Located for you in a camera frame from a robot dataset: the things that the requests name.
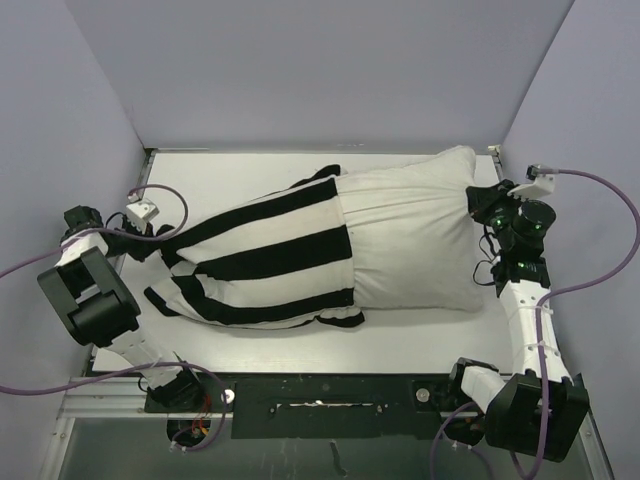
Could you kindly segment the white pillow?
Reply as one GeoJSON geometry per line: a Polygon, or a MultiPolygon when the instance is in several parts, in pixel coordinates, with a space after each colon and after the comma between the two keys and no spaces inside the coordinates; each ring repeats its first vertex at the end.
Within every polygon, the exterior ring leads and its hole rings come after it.
{"type": "Polygon", "coordinates": [[[354,262],[355,303],[370,309],[474,312],[474,227],[466,190],[476,154],[467,146],[409,165],[336,181],[354,262]]]}

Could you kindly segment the black white striped pillowcase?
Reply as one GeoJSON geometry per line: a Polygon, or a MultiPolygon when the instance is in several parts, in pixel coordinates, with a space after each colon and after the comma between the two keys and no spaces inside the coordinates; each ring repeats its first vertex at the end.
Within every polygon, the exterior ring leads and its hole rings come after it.
{"type": "Polygon", "coordinates": [[[333,164],[209,216],[158,246],[168,277],[144,290],[166,317],[238,329],[355,328],[354,254],[333,164]]]}

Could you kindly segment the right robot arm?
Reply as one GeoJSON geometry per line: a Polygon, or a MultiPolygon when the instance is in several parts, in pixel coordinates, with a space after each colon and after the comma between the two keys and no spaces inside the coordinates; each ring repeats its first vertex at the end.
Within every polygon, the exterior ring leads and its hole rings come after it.
{"type": "Polygon", "coordinates": [[[477,405],[489,445],[561,462],[588,413],[589,396],[571,379],[552,323],[543,253],[556,213],[508,180],[471,186],[466,197],[471,218],[498,244],[491,275],[510,334],[512,375],[503,379],[493,365],[460,358],[445,384],[446,399],[459,409],[477,405]]]}

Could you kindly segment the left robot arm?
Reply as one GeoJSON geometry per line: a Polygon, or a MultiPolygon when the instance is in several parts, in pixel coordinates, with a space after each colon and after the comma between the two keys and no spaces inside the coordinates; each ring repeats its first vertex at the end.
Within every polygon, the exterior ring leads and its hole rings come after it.
{"type": "Polygon", "coordinates": [[[66,211],[64,220],[61,257],[37,281],[71,337],[138,367],[148,395],[162,406],[183,411],[201,406],[202,383],[141,326],[141,309],[110,262],[121,255],[143,261],[153,253],[159,242],[152,225],[128,212],[121,228],[109,230],[99,211],[89,206],[66,211]]]}

